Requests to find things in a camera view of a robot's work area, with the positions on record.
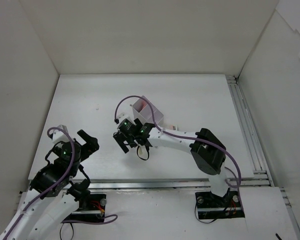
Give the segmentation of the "yellow highlighter pen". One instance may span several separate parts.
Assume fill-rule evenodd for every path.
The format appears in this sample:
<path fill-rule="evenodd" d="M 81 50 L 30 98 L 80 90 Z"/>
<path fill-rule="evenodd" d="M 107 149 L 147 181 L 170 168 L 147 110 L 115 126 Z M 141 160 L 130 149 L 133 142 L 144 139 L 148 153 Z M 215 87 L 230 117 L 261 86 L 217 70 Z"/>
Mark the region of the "yellow highlighter pen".
<path fill-rule="evenodd" d="M 138 146 L 137 153 L 138 153 L 139 157 L 141 157 L 143 155 L 143 147 L 142 146 Z"/>

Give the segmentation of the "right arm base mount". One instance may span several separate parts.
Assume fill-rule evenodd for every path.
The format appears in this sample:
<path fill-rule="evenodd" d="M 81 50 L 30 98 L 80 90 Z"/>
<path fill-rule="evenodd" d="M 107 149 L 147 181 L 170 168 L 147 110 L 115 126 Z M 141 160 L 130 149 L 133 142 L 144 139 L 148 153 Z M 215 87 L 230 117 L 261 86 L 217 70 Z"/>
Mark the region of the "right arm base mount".
<path fill-rule="evenodd" d="M 245 218 L 245 213 L 237 190 L 228 190 L 224 197 L 210 191 L 195 192 L 195 216 L 205 224 L 217 220 Z"/>

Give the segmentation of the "pink highlighter pen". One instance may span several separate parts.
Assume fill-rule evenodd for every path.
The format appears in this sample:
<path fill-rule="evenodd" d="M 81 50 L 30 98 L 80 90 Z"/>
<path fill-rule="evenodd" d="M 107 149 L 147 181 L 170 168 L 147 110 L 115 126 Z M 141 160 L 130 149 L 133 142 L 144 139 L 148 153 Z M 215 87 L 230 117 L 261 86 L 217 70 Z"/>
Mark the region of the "pink highlighter pen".
<path fill-rule="evenodd" d="M 144 109 L 146 106 L 148 105 L 148 103 L 144 100 L 141 101 L 141 108 Z"/>

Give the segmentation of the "white three-compartment organizer box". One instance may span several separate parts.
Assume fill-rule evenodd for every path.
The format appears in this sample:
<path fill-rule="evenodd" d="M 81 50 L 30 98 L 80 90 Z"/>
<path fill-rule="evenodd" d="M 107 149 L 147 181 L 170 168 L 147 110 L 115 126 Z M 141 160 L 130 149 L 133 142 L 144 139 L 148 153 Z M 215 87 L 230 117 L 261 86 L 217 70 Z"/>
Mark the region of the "white three-compartment organizer box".
<path fill-rule="evenodd" d="M 141 96 L 133 105 L 132 105 L 132 112 L 134 119 L 139 119 L 140 122 L 144 125 L 145 123 L 154 123 L 152 118 L 152 112 L 150 106 L 147 104 L 145 108 L 142 109 L 141 104 L 142 100 L 146 99 L 148 102 L 150 102 L 144 95 Z M 164 114 L 157 109 L 152 103 L 151 103 L 153 113 L 154 113 L 154 120 L 159 125 L 162 126 L 164 124 Z"/>

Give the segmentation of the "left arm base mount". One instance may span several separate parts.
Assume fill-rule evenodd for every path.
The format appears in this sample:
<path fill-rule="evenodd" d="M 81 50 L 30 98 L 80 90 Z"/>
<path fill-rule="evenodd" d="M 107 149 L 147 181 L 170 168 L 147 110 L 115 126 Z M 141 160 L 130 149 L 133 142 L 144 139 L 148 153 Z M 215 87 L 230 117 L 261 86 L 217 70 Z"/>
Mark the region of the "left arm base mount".
<path fill-rule="evenodd" d="M 105 221 L 105 210 L 107 197 L 102 192 L 91 192 L 88 187 L 88 180 L 84 179 L 81 183 L 70 181 L 71 187 L 66 194 L 72 195 L 78 200 L 77 210 L 68 215 L 64 221 L 81 221 L 88 223 L 103 223 Z"/>

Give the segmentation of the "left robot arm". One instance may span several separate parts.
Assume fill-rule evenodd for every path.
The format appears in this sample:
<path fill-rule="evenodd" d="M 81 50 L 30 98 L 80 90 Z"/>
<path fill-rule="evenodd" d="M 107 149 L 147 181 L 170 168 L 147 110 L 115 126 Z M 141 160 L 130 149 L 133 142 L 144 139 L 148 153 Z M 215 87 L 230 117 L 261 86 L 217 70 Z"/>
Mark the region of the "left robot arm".
<path fill-rule="evenodd" d="M 72 212 L 86 209 L 90 204 L 90 179 L 74 183 L 77 172 L 84 172 L 82 161 L 99 150 L 98 139 L 84 130 L 77 134 L 85 141 L 71 138 L 65 126 L 47 131 L 53 143 L 50 153 L 57 158 L 48 162 L 30 182 L 21 207 L 0 235 L 0 240 L 34 240 L 47 235 L 51 228 Z"/>

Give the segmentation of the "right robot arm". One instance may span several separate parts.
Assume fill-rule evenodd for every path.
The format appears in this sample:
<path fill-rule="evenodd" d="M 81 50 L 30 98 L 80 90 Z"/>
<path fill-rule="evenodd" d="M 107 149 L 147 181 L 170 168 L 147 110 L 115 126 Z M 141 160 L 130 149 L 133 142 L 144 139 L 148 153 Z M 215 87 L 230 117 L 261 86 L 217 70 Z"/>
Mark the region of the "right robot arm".
<path fill-rule="evenodd" d="M 142 124 L 138 119 L 115 119 L 117 132 L 113 134 L 124 153 L 131 148 L 164 147 L 192 155 L 196 166 L 208 175 L 211 185 L 211 200 L 217 206 L 223 206 L 229 201 L 229 186 L 224 172 L 226 160 L 225 146 L 208 129 L 197 132 L 181 132 L 166 128 L 158 129 L 153 123 Z"/>

